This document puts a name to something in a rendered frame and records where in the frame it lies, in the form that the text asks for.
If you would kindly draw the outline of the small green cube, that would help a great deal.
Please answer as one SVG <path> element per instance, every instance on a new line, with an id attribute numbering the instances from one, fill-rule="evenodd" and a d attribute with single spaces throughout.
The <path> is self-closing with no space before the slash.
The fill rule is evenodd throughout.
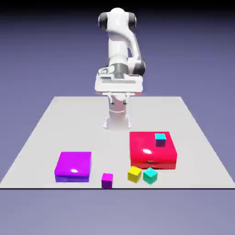
<path id="1" fill-rule="evenodd" d="M 152 168 L 143 171 L 143 180 L 148 184 L 153 184 L 157 181 L 158 172 Z"/>

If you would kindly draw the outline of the small magenta cube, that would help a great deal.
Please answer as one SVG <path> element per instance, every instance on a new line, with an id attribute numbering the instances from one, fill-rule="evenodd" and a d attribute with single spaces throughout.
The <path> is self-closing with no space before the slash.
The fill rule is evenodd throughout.
<path id="1" fill-rule="evenodd" d="M 103 189 L 111 189 L 113 183 L 113 174 L 112 173 L 103 173 L 101 179 L 101 187 Z"/>

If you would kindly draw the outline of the small cyan cube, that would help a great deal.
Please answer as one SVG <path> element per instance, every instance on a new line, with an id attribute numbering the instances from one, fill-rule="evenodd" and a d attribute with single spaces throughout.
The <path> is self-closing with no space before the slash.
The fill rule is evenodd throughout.
<path id="1" fill-rule="evenodd" d="M 164 147 L 166 144 L 166 136 L 164 133 L 155 133 L 156 147 Z"/>

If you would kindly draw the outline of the large magenta box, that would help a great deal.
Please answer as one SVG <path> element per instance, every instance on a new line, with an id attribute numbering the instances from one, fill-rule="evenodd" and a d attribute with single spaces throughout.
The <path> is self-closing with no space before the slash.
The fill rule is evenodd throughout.
<path id="1" fill-rule="evenodd" d="M 57 183 L 87 183 L 90 179 L 91 152 L 63 151 L 60 153 L 54 171 Z"/>

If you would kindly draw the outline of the small yellow cube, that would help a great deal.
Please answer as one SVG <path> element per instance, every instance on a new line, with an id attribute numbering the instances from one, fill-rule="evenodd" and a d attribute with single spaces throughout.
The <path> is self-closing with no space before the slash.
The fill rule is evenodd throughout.
<path id="1" fill-rule="evenodd" d="M 141 169 L 135 166 L 131 166 L 128 171 L 128 180 L 134 183 L 138 183 L 141 178 Z"/>

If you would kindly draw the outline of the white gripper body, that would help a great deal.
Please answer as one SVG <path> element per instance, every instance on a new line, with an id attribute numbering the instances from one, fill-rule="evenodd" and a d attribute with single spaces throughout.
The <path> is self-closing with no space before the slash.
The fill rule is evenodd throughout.
<path id="1" fill-rule="evenodd" d="M 124 78 L 114 78 L 113 73 L 97 74 L 95 79 L 97 93 L 141 93 L 143 78 L 124 74 Z"/>

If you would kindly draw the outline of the large red box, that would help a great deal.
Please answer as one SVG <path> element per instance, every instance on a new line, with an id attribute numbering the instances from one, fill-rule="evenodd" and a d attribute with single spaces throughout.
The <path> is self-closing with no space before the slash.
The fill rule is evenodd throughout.
<path id="1" fill-rule="evenodd" d="M 155 133 L 164 133 L 166 144 L 156 147 Z M 130 164 L 141 169 L 175 169 L 177 151 L 169 132 L 131 131 L 129 133 Z"/>

